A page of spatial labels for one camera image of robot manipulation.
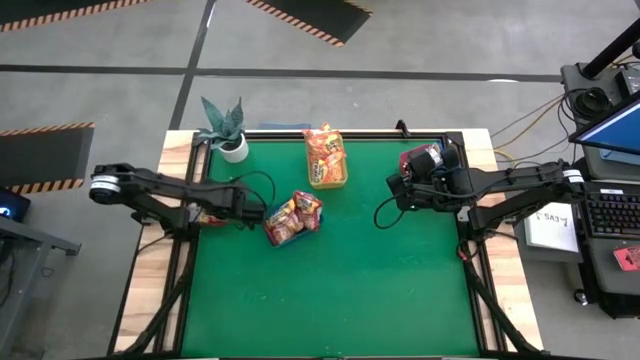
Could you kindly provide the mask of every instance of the black keyboard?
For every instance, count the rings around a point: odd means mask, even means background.
[[[591,235],[640,239],[640,187],[611,183],[589,185],[590,192],[582,204],[582,209],[585,224]]]

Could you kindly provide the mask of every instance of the green table surface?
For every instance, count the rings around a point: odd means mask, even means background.
[[[294,190],[324,202],[317,233],[281,248],[264,230],[207,228],[200,235],[182,355],[187,357],[427,356],[478,352],[452,214],[405,214],[373,225],[391,194],[398,155],[425,141],[346,141],[349,180],[313,190],[302,141],[252,141],[228,164],[214,151],[210,176],[253,170],[276,182],[276,202]],[[270,199],[260,176],[243,179]],[[380,222],[398,214],[389,204]]]

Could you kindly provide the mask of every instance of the gray floor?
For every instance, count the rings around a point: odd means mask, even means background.
[[[374,16],[333,48],[242,3],[219,0],[200,67],[558,74],[586,61],[638,16],[632,0],[359,0]],[[1,64],[186,66],[205,0],[155,0],[39,28],[0,33]],[[181,76],[0,73],[0,131],[95,121],[90,166],[153,168]],[[182,129],[206,125],[200,96],[222,108],[243,97],[246,123],[329,121],[342,128],[489,128],[562,93],[560,84],[197,77]],[[494,139],[501,144],[522,127]],[[549,114],[505,150],[526,156],[562,139]],[[570,159],[564,144],[537,161]],[[87,187],[32,196],[29,223],[82,242],[52,257],[20,346],[46,359],[104,354],[139,226],[123,207],[88,199]],[[556,354],[635,359],[640,323],[579,307],[561,267],[525,263],[545,347]]]

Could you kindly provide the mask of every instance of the succulent plant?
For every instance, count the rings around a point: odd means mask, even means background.
[[[200,98],[204,106],[204,112],[211,124],[211,130],[198,128],[198,138],[201,140],[210,139],[211,149],[217,149],[228,144],[238,144],[241,139],[244,125],[244,114],[242,112],[242,98],[233,110],[227,110],[226,115],[222,115],[220,110],[204,97]]]

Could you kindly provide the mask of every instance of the white flower pot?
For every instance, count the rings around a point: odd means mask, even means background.
[[[247,140],[244,138],[244,134],[240,134],[242,137],[242,142],[240,146],[233,150],[225,150],[223,148],[218,148],[222,157],[230,163],[238,163],[244,160],[247,155],[249,155],[249,144],[247,144]]]

